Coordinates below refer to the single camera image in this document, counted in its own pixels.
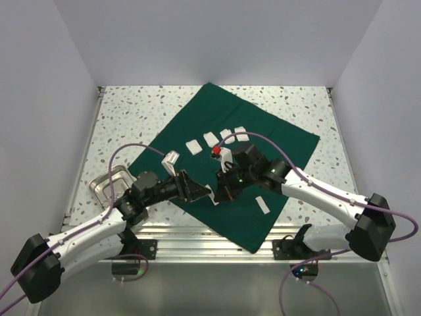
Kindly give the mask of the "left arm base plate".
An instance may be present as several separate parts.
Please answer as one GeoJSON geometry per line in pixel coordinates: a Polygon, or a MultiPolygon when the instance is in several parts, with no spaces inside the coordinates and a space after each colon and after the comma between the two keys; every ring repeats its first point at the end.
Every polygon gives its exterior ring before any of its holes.
{"type": "Polygon", "coordinates": [[[126,242],[119,255],[139,254],[148,260],[155,260],[158,250],[158,240],[156,239],[136,239],[126,242]]]}

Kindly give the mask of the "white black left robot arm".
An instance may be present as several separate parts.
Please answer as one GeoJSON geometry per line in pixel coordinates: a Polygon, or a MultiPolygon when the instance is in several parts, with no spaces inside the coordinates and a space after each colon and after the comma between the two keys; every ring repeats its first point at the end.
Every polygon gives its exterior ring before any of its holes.
{"type": "Polygon", "coordinates": [[[192,203],[210,193],[186,171],[165,180],[144,172],[112,207],[93,219],[48,238],[28,238],[11,273],[30,303],[41,302],[73,272],[109,257],[132,257],[137,243],[131,229],[147,218],[149,207],[172,199],[192,203]]]}

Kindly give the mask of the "white strip packet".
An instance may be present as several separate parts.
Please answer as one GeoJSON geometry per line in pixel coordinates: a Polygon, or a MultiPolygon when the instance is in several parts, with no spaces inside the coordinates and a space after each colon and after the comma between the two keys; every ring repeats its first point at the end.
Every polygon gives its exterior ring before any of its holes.
{"type": "Polygon", "coordinates": [[[265,201],[263,200],[263,198],[261,196],[258,196],[255,198],[258,206],[260,207],[260,210],[266,215],[269,214],[270,209],[267,206],[267,204],[265,203],[265,201]]]}
{"type": "Polygon", "coordinates": [[[211,200],[211,202],[212,202],[212,204],[214,205],[214,206],[217,206],[219,203],[218,202],[216,202],[215,201],[215,195],[214,195],[214,192],[213,192],[213,190],[212,190],[212,188],[207,184],[207,185],[205,185],[205,187],[210,191],[210,193],[209,193],[209,198],[210,198],[210,200],[211,200]]]}

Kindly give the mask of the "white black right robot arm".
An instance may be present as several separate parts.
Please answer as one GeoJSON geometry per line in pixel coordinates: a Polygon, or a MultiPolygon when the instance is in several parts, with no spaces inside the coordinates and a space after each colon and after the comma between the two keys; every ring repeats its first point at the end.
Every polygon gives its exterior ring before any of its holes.
{"type": "Polygon", "coordinates": [[[269,160],[246,142],[236,150],[214,147],[211,156],[220,162],[214,201],[234,201],[244,189],[259,186],[287,198],[295,198],[339,221],[331,226],[304,224],[292,239],[281,242],[290,259],[309,259],[330,250],[351,250],[363,259],[381,259],[396,224],[387,200],[378,194],[364,197],[334,188],[294,169],[283,159],[269,160]]]}

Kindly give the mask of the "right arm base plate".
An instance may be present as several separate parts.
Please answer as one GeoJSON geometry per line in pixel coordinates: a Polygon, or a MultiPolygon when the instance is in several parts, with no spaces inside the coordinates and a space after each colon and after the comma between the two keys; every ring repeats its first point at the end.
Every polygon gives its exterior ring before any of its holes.
{"type": "Polygon", "coordinates": [[[305,260],[323,255],[323,260],[332,258],[330,250],[314,251],[303,242],[296,242],[293,239],[282,239],[272,241],[272,252],[275,260],[305,260]]]}

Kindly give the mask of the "stainless steel tray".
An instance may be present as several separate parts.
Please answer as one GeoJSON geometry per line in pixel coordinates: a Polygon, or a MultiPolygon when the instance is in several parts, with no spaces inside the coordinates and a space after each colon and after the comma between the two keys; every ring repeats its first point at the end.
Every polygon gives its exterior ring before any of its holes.
{"type": "MultiPolygon", "coordinates": [[[[129,173],[128,169],[124,165],[115,165],[111,168],[111,178],[114,188],[114,200],[116,201],[131,187],[134,182],[134,177],[129,173]]],[[[88,190],[103,211],[109,208],[111,184],[109,181],[108,171],[105,171],[98,177],[94,178],[88,184],[88,190]]]]}

